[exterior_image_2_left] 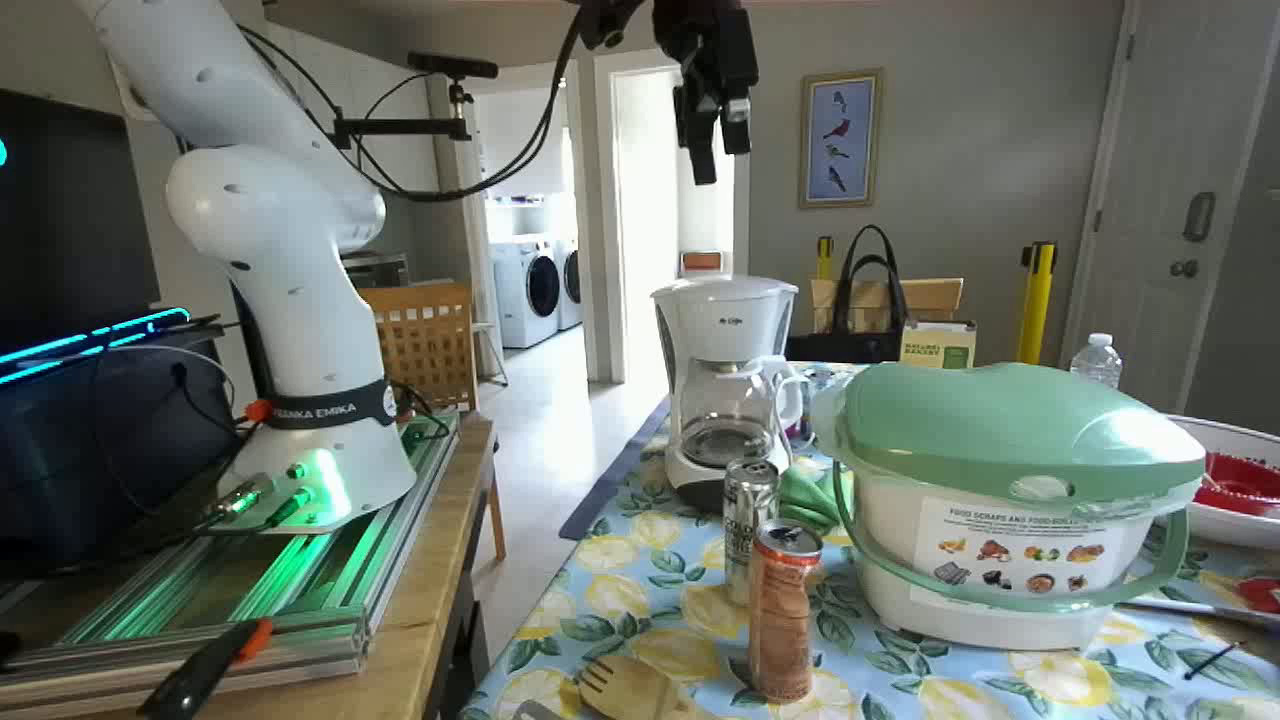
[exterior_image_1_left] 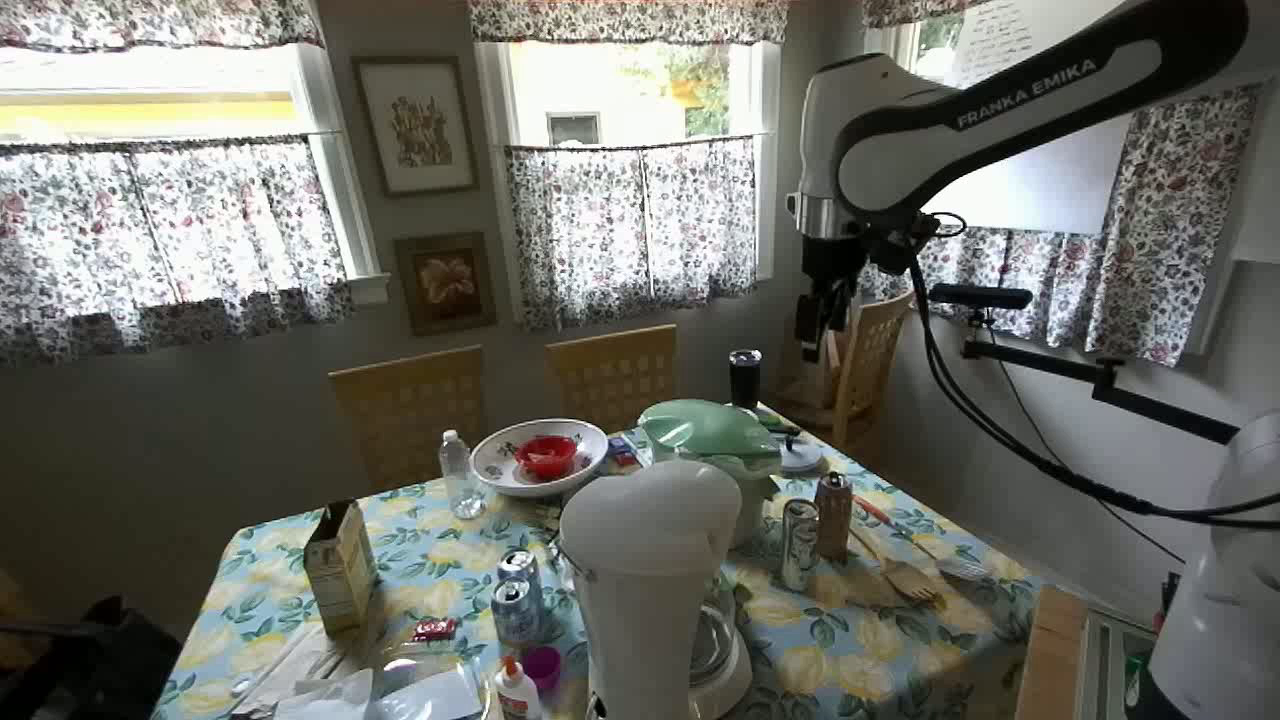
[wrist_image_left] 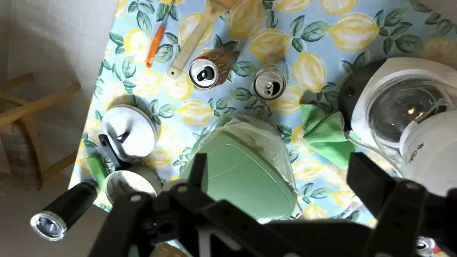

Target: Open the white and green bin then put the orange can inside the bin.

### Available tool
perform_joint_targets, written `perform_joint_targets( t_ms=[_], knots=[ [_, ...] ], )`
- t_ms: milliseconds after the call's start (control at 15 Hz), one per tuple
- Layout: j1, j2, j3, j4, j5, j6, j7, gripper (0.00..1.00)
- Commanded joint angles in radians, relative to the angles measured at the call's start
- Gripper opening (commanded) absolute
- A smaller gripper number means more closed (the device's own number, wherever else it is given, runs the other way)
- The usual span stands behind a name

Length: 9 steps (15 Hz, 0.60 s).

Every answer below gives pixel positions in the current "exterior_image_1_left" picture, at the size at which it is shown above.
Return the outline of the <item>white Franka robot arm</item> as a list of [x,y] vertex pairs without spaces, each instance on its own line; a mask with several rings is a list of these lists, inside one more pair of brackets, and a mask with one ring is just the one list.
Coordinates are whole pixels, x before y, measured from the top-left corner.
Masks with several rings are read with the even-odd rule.
[[800,108],[792,221],[803,236],[800,340],[838,317],[834,285],[864,262],[905,272],[932,242],[923,206],[950,180],[1127,115],[1110,208],[1119,236],[1090,296],[1088,354],[1175,366],[1200,296],[1122,287],[1145,249],[1216,231],[1234,194],[1250,89],[1280,69],[1280,0],[1122,0],[1077,38],[942,89],[869,54],[818,69]]

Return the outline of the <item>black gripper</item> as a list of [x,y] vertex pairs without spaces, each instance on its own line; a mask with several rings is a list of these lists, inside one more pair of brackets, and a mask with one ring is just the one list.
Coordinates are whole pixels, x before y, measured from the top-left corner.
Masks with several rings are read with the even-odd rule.
[[803,242],[806,293],[796,301],[796,340],[806,366],[818,361],[818,340],[845,324],[859,269],[864,249],[854,242]]

